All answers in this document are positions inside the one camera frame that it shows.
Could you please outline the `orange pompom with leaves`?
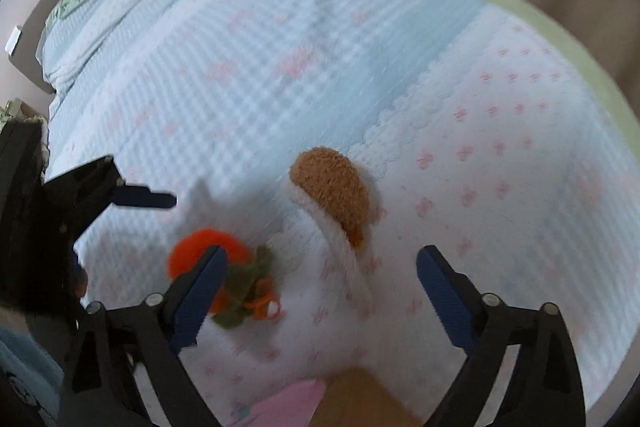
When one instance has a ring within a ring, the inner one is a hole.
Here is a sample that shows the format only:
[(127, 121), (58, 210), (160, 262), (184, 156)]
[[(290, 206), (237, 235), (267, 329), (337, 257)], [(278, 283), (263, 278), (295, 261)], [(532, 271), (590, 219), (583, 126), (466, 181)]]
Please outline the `orange pompom with leaves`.
[(209, 308), (212, 320), (223, 329), (236, 329), (248, 319), (277, 320), (282, 309), (271, 276), (273, 253), (267, 246), (251, 251), (226, 232), (198, 230), (181, 239), (169, 254), (168, 277), (175, 280), (191, 271), (212, 246), (221, 247), (228, 259), (226, 280)]

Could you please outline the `light blue floral bedspread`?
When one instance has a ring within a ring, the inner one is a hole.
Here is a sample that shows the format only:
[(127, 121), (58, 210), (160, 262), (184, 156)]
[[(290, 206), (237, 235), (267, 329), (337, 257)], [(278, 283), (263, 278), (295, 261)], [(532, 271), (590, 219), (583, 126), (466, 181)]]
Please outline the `light blue floral bedspread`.
[[(282, 315), (206, 324), (182, 359), (225, 424), (293, 381), (360, 365), (427, 417), (458, 373), (416, 277), (437, 246), (481, 291), (560, 307), (588, 421), (637, 372), (639, 153), (573, 64), (487, 0), (88, 0), (43, 28), (49, 176), (112, 155), (169, 211), (106, 210), (77, 251), (88, 296), (135, 305), (200, 228), (268, 245)], [(285, 192), (299, 153), (347, 156), (372, 215), (349, 297)]]

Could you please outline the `pink patterned cardboard box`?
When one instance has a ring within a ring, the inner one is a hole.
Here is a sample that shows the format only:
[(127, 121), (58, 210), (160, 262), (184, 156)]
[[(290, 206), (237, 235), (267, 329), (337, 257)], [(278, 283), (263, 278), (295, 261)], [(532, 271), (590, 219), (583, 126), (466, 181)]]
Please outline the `pink patterned cardboard box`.
[(335, 427), (421, 426), (376, 377), (352, 367), (328, 378), (299, 381), (271, 397), (242, 407), (235, 426)]

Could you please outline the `brown and white sock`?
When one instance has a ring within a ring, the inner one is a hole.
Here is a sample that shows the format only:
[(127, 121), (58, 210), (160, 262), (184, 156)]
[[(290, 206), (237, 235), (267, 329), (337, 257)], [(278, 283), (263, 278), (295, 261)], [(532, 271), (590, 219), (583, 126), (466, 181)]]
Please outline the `brown and white sock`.
[(371, 196), (360, 170), (333, 148), (317, 146), (295, 158), (285, 182), (288, 199), (311, 217), (334, 261), (340, 265), (350, 298), (373, 308), (372, 291), (358, 257), (366, 246)]

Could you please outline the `green bed sheet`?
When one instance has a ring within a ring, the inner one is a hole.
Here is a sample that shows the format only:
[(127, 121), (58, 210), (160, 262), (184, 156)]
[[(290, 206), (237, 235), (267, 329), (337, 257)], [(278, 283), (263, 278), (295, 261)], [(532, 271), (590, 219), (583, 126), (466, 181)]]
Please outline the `green bed sheet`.
[(564, 27), (525, 0), (487, 0), (518, 16), (551, 43), (589, 84), (629, 150), (639, 153), (639, 121), (614, 79)]

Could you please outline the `white wall outlet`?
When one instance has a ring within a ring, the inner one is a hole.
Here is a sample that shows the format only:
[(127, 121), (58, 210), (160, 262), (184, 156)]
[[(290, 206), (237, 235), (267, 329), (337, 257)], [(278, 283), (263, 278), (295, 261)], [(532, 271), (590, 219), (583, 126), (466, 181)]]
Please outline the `white wall outlet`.
[(4, 45), (4, 50), (6, 54), (12, 56), (18, 43), (20, 42), (22, 35), (21, 26), (14, 26), (9, 34), (8, 40), (6, 40), (6, 44)]

